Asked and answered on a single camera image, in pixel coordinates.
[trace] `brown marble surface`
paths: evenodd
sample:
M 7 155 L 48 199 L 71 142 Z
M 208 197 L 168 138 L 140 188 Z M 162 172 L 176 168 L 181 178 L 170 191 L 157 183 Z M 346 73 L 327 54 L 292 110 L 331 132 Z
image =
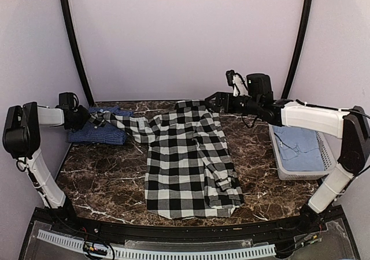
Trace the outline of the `brown marble surface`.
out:
M 117 102 L 135 117 L 154 117 L 172 110 L 174 102 Z M 73 145 L 57 179 L 78 216 L 102 221 L 162 226 L 212 226 L 275 220 L 298 214 L 315 192 L 315 181 L 278 178 L 268 125 L 257 122 L 247 129 L 240 117 L 221 115 L 229 151 L 238 172 L 245 205 L 230 218 L 167 220 L 146 211 L 144 176 L 147 147 L 130 137 L 124 146 Z

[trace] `white plastic basket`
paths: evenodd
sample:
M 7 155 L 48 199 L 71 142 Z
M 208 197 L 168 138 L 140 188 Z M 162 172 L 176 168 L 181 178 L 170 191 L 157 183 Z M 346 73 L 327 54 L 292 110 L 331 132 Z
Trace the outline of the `white plastic basket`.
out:
M 269 133 L 273 148 L 273 153 L 276 159 L 277 173 L 281 180 L 317 180 L 332 171 L 336 165 L 336 160 L 331 152 L 331 149 L 324 137 L 324 134 L 317 132 L 317 141 L 319 143 L 319 148 L 321 152 L 321 158 L 323 159 L 325 170 L 322 172 L 312 171 L 312 172 L 300 172 L 300 171 L 289 171 L 283 167 L 282 159 L 280 157 L 278 143 L 276 142 L 275 135 L 273 133 L 273 126 L 269 125 Z

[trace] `black and white checkered shirt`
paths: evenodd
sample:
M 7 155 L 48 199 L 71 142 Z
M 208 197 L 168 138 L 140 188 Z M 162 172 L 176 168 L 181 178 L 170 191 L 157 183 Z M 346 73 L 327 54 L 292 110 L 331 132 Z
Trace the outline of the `black and white checkered shirt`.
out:
M 151 120 L 104 112 L 91 121 L 107 121 L 149 145 L 148 211 L 171 219 L 230 217 L 244 203 L 219 114 L 202 101 L 180 101 Z

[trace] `folded blue shirt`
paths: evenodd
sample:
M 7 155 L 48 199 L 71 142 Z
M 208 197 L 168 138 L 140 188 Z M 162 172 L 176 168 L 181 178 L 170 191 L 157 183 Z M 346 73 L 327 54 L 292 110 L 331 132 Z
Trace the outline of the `folded blue shirt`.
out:
M 132 111 L 123 111 L 118 106 L 104 108 L 90 108 L 90 113 L 109 111 L 117 116 L 132 117 Z M 86 122 L 81 130 L 76 132 L 69 131 L 68 141 L 70 143 L 105 143 L 122 145 L 126 141 L 126 133 L 118 129 L 110 123 L 106 123 L 103 127 L 98 127 L 90 122 Z
M 283 167 L 289 171 L 324 171 L 316 131 L 273 127 Z

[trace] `perforated white strip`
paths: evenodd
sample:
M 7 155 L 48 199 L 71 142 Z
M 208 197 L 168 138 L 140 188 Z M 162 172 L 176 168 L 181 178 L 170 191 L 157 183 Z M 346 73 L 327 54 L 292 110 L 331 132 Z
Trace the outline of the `perforated white strip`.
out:
M 83 253 L 83 240 L 61 236 L 56 233 L 39 230 L 38 239 L 46 241 L 67 250 Z M 240 250 L 223 250 L 208 252 L 165 252 L 165 251 L 144 251 L 131 250 L 112 246 L 117 260 L 242 260 L 259 259 L 274 256 L 275 245 L 243 248 Z M 112 259 L 112 252 L 109 250 L 105 259 Z

